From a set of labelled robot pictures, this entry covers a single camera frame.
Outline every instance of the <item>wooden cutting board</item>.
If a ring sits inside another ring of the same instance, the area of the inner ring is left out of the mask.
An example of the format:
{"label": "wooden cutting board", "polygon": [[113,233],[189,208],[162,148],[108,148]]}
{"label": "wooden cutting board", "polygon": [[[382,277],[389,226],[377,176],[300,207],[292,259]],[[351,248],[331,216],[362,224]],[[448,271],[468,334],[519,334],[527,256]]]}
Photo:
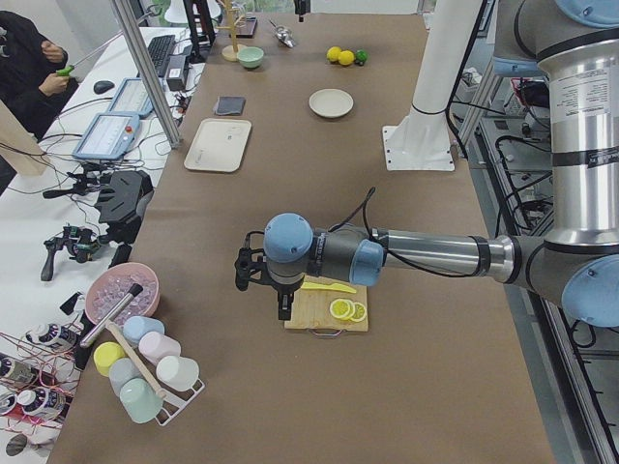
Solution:
{"label": "wooden cutting board", "polygon": [[[305,282],[333,283],[339,280],[324,277],[306,277]],[[336,331],[367,332],[369,328],[368,289],[363,285],[352,285],[348,282],[339,282],[356,288],[357,293],[336,292],[333,290],[306,290],[295,292],[292,304],[292,318],[285,321],[285,329],[328,329]],[[346,298],[356,303],[362,303],[368,309],[368,317],[361,322],[340,321],[331,315],[329,305],[337,298]]]}

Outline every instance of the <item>person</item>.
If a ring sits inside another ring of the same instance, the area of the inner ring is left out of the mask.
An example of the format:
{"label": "person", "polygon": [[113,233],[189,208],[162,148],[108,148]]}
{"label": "person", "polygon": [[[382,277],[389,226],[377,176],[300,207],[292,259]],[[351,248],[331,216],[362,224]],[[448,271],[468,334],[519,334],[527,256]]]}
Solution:
{"label": "person", "polygon": [[40,140],[77,89],[67,52],[28,18],[0,11],[0,100]]}

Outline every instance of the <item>black box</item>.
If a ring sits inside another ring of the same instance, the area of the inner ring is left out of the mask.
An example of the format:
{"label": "black box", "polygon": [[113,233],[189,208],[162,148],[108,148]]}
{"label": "black box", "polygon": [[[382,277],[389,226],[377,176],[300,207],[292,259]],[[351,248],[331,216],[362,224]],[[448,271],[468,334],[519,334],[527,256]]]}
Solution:
{"label": "black box", "polygon": [[165,72],[167,88],[172,92],[185,90],[187,86],[187,76],[190,72],[190,60],[187,55],[172,55],[170,63]]}

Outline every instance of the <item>black mouse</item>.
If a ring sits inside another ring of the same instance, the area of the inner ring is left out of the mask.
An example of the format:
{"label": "black mouse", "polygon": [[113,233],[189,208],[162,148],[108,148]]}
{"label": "black mouse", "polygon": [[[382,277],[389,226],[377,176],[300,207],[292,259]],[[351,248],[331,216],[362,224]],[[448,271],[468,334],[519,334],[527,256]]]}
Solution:
{"label": "black mouse", "polygon": [[114,83],[110,80],[98,80],[93,86],[93,92],[100,95],[107,92],[109,89],[113,89],[114,87]]}

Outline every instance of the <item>yellow knife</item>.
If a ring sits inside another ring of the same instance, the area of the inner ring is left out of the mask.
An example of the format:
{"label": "yellow knife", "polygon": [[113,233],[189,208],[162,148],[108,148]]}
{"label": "yellow knife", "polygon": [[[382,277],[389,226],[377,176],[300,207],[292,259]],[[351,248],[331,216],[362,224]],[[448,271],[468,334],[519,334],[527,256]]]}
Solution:
{"label": "yellow knife", "polygon": [[343,283],[303,282],[303,290],[331,290],[334,292],[357,293],[357,289]]}

